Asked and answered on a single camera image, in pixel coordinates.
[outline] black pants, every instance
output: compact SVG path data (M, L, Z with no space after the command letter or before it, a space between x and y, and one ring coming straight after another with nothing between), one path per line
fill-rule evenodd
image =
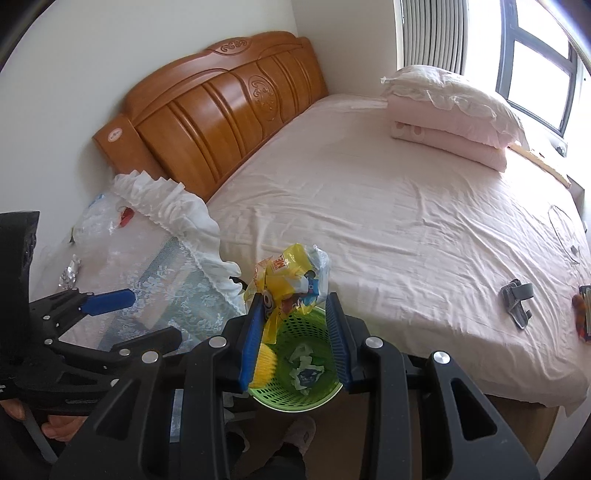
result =
M230 467L233 468L244 450L244 440L230 432L226 434L226 444ZM306 465L298 447L284 443L264 466L243 480L306 480Z

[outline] green trash bin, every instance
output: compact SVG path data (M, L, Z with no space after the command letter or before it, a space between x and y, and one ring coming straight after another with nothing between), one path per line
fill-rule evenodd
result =
M314 350L312 356L324 359L324 373L310 388L308 395L296 390L293 377L290 376L293 366L289 358L301 343L308 344ZM277 354L275 377L263 388L249 389L251 395L263 405L290 413L309 411L327 403L343 387L336 374L323 309L316 307L307 315L290 315L279 327L277 343L269 347Z

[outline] silver bolt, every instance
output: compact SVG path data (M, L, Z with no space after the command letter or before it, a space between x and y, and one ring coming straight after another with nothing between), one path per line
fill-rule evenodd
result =
M209 346L212 348L221 348L223 346L226 346L226 344L228 343L228 341L224 338L224 337L211 337L209 339Z
M433 360L435 360L438 364L448 364L452 357L449 356L446 352L435 352L433 354Z
M145 364L153 364L158 360L158 352L150 350L142 355L142 362Z
M380 337L367 337L365 344L370 348L382 348L384 341Z

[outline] mattress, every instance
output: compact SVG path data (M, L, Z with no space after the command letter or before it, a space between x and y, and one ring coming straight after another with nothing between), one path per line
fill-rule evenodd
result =
M568 191L512 151L499 173L389 136L382 99L315 103L209 201L220 254L244 279L295 242L332 259L345 313L403 352L444 350L484 393L575 406L591 346L571 297L590 281L589 247ZM519 330L499 289L534 284Z

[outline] wooden bed frame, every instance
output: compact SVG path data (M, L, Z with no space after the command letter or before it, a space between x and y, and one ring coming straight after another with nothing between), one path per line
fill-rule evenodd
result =
M326 95L307 38L279 31L230 38L139 82L93 139L117 173L171 178L206 202Z

